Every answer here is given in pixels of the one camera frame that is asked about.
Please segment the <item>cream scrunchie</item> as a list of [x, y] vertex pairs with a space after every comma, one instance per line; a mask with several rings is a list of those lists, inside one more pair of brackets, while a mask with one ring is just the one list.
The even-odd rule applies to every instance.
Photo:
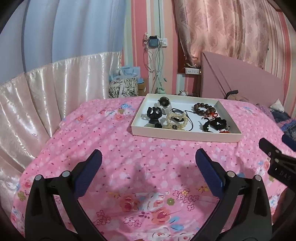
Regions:
[[166, 115], [166, 123], [163, 125], [163, 128], [184, 131], [188, 121], [189, 118], [185, 113], [170, 112]]

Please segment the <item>wall socket with chargers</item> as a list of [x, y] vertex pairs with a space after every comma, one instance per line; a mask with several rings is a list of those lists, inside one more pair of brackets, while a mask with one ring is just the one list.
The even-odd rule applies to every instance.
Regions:
[[146, 50], [166, 48], [168, 46], [168, 39], [160, 38], [159, 36], [149, 36], [147, 33], [145, 33], [142, 43]]

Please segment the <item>white shallow cardboard tray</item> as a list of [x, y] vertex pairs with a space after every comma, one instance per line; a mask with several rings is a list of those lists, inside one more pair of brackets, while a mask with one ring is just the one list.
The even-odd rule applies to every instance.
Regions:
[[[134, 136], [151, 137], [151, 138], [164, 138], [171, 140], [182, 140], [182, 141], [199, 141], [199, 142], [221, 142], [221, 143], [237, 143], [242, 138], [242, 133], [238, 126], [222, 105], [222, 100], [212, 98], [199, 98], [190, 96], [179, 96], [179, 95], [166, 95], [171, 102], [173, 108], [181, 111], [186, 111], [191, 123], [182, 130], [168, 130], [165, 128], [155, 128], [154, 125], [149, 123], [147, 117], [147, 110], [149, 107], [157, 107], [158, 100], [162, 97], [160, 94], [147, 94], [132, 121], [132, 134]], [[209, 131], [203, 131], [203, 125], [206, 122], [201, 116], [193, 113], [193, 106], [197, 102], [207, 103], [213, 106], [220, 118], [226, 120], [227, 131], [217, 131], [211, 126]]]

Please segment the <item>cream satin curtain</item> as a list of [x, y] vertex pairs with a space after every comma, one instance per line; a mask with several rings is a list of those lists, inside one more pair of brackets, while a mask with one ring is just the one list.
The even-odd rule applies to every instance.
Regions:
[[17, 183], [60, 121], [81, 103], [108, 97], [120, 52], [60, 60], [1, 84], [1, 206], [10, 213]]

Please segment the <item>white power strip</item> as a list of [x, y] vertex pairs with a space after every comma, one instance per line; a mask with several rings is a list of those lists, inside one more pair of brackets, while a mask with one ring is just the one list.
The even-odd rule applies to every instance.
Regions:
[[198, 68], [185, 68], [185, 74], [199, 75], [201, 70]]

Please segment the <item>brown cardboard box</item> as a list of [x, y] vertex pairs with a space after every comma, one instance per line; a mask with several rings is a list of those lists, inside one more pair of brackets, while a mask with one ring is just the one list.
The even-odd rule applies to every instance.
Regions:
[[147, 84], [144, 80], [142, 83], [138, 84], [138, 95], [139, 96], [146, 96], [147, 94]]

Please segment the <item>pink floral bed sheet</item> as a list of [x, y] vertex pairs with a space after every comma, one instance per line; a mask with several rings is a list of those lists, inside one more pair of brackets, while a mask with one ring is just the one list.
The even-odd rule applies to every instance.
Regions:
[[262, 177], [272, 212], [285, 186], [269, 176], [268, 157], [258, 147], [266, 138], [283, 153], [295, 153], [281, 140], [277, 124], [250, 103], [222, 101], [238, 125], [237, 143], [211, 143], [132, 135], [130, 125], [142, 97], [93, 100], [69, 114], [39, 156], [21, 176], [11, 221], [24, 233], [25, 212], [34, 177], [57, 177], [98, 149], [103, 160], [79, 202], [108, 240], [190, 240], [218, 199], [195, 163], [203, 148], [225, 170], [240, 177]]

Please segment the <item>pink patterned curtain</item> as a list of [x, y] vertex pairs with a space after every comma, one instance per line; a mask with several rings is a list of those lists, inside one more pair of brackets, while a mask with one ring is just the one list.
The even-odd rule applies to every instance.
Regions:
[[212, 52], [264, 68], [271, 43], [275, 1], [174, 1], [185, 66], [201, 65]]

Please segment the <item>light blue paper bag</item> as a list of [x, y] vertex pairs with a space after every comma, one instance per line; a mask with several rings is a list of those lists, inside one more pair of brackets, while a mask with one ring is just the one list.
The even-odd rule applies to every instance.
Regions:
[[109, 77], [109, 81], [126, 78], [140, 78], [139, 66], [123, 66], [116, 69]]

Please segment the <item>black claw hair clip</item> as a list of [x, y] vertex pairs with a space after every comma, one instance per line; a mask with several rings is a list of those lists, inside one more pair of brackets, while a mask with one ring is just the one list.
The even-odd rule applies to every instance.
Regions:
[[160, 107], [149, 107], [147, 109], [147, 117], [149, 118], [149, 123], [152, 125], [159, 123], [159, 118], [162, 117], [162, 110]]

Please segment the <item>small black hair flower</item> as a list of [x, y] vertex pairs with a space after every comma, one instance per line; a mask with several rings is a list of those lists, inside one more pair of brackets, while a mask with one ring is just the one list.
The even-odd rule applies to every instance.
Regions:
[[155, 128], [163, 128], [163, 126], [162, 126], [161, 123], [156, 123], [156, 124], [154, 125], [154, 127], [155, 127]]

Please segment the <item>black white floral tote bag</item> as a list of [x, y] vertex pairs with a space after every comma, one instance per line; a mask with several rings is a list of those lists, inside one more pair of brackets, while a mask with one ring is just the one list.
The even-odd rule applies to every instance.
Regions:
[[109, 83], [109, 98], [123, 98], [138, 96], [137, 78], [111, 80]]

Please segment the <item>pink headboard panel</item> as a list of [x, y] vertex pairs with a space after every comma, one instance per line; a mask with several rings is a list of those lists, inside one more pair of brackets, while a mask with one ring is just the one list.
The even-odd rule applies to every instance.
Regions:
[[241, 60], [203, 52], [201, 54], [201, 97], [223, 99], [231, 91], [252, 104], [270, 106], [283, 102], [281, 79], [263, 69]]

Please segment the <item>green water bottle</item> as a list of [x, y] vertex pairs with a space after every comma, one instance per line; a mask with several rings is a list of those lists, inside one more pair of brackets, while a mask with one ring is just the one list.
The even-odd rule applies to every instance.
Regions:
[[157, 93], [157, 94], [165, 94], [166, 91], [163, 89], [162, 86], [160, 86], [160, 87], [157, 87], [157, 88], [156, 88], [156, 93]]

